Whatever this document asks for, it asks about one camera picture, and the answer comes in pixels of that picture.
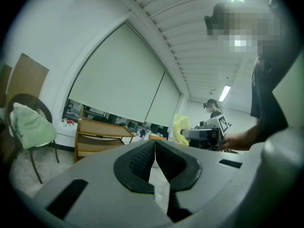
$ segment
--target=yellow plastic bag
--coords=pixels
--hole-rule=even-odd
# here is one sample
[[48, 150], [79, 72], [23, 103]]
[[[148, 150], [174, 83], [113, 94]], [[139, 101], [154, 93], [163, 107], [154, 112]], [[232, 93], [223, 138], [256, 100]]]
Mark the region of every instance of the yellow plastic bag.
[[183, 135], [181, 135], [182, 129], [190, 129], [189, 127], [189, 117], [188, 116], [174, 116], [173, 122], [173, 138], [175, 141], [181, 143], [182, 145], [189, 146], [188, 141]]

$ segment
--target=green towel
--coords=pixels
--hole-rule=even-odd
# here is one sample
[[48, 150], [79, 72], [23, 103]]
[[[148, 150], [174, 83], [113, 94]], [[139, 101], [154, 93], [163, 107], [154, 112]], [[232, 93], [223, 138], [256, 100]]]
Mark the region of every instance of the green towel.
[[47, 144], [56, 139], [56, 130], [52, 123], [27, 106], [14, 103], [13, 118], [13, 128], [24, 149]]

